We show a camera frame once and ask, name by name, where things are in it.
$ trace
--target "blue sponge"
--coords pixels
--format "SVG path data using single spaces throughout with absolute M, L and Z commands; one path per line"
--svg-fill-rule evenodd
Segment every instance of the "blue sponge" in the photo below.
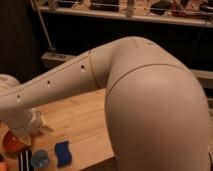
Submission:
M 55 145 L 55 154 L 57 156 L 57 167 L 64 167 L 72 163 L 72 155 L 68 148 L 69 141 L 57 143 Z

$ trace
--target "cup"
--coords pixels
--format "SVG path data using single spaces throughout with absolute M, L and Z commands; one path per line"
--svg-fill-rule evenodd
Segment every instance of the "cup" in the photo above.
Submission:
M 49 156 L 45 150 L 36 151 L 30 159 L 30 164 L 36 169 L 43 169 L 47 167 L 49 162 Z

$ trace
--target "cable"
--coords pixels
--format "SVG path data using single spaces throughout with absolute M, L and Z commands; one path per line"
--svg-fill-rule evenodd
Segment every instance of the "cable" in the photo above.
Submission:
M 201 37 L 201 35 L 202 35 L 202 33 L 203 33 L 203 30 L 206 28 L 206 25 L 208 24 L 208 22 L 209 22 L 209 21 L 212 21 L 212 18 L 213 18 L 213 16 L 210 17 L 209 20 L 205 20 L 205 23 L 204 23 L 203 26 L 201 27 L 201 29 L 200 29 L 200 31 L 199 31 L 199 33 L 198 33 L 198 35 L 197 35 L 197 37 L 196 37 L 196 39 L 195 39 L 195 41 L 194 41 L 194 43 L 193 43 L 192 50 L 191 50 L 191 52 L 190 52 L 190 54 L 189 54 L 189 58 L 188 58 L 188 60 L 187 60 L 187 62 L 186 62 L 186 65 L 187 65 L 187 66 L 188 66 L 189 63 L 191 62 L 191 59 L 192 59 L 192 57 L 193 57 L 193 55 L 194 55 L 195 49 L 196 49 L 196 47 L 197 47 L 197 45 L 198 45 L 198 42 L 199 42 L 200 37 Z

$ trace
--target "wooden tabletop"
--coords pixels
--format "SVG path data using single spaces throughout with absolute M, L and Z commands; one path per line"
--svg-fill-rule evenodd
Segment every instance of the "wooden tabletop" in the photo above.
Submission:
M 43 170 L 58 170 L 54 147 L 56 143 L 67 140 L 70 142 L 73 162 L 60 168 L 61 171 L 82 170 L 113 157 L 104 118 L 104 93 L 104 90 L 99 90 L 38 107 L 47 124 L 54 130 L 33 141 L 33 152 L 44 149 L 49 154 L 50 165 Z M 1 142 L 7 130 L 5 125 L 1 126 Z M 18 170 L 17 159 L 6 160 L 10 171 Z

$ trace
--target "robot arm segment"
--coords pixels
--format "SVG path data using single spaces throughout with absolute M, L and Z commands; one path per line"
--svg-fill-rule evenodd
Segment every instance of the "robot arm segment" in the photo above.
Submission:
M 94 48 L 2 92 L 0 120 L 9 123 L 15 118 L 9 123 L 14 126 L 28 108 L 101 87 L 107 87 L 107 127 L 122 171 L 207 168 L 205 94 L 181 62 L 144 38 L 128 37 Z M 31 125 L 23 125 L 19 135 Z

